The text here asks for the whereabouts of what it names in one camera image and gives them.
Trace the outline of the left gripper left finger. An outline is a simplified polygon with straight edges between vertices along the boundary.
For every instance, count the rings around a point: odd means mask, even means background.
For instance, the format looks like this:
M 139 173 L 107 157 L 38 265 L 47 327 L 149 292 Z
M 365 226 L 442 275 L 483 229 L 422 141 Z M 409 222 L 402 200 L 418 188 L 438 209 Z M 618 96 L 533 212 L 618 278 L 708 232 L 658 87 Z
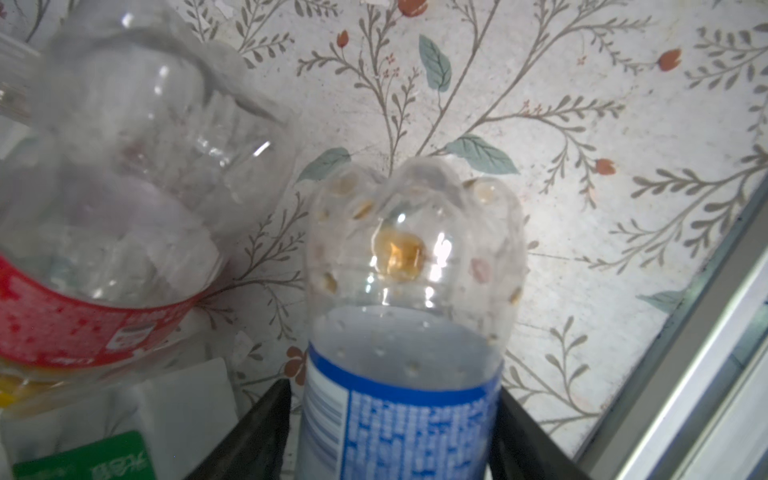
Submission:
M 276 381 L 186 479 L 279 479 L 291 400 L 290 381 Z

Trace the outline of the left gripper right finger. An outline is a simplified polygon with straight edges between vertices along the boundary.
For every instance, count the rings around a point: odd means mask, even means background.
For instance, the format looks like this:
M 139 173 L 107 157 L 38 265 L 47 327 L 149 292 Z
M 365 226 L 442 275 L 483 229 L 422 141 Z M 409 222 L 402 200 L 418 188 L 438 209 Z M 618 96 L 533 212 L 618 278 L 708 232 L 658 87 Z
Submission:
M 496 480 L 589 480 L 506 390 L 501 390 L 490 455 Z

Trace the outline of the green label square bottle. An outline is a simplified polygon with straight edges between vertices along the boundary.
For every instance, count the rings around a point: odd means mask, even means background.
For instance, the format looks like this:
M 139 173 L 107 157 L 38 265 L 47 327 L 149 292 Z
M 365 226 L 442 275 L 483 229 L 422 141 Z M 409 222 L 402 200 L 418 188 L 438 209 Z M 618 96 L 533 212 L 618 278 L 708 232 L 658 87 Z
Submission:
M 222 359 L 38 397 L 1 416 L 9 479 L 183 479 L 237 423 Z

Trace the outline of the blue label clear bottle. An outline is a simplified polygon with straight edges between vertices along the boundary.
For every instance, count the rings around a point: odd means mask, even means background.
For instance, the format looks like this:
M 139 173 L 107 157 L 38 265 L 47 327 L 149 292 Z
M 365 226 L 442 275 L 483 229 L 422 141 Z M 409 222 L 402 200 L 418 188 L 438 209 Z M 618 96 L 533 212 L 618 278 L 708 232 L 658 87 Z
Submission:
M 319 183 L 299 479 L 481 479 L 528 272 L 524 213 L 493 177 L 413 158 Z

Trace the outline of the red label clear bottle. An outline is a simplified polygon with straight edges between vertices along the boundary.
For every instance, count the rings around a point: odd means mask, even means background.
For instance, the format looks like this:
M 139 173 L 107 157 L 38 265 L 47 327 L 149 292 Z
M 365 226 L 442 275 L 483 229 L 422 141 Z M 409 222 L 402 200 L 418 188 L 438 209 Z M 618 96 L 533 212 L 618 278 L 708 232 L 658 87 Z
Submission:
M 78 1 L 1 38 L 1 404 L 163 342 L 277 206 L 292 113 L 205 1 Z

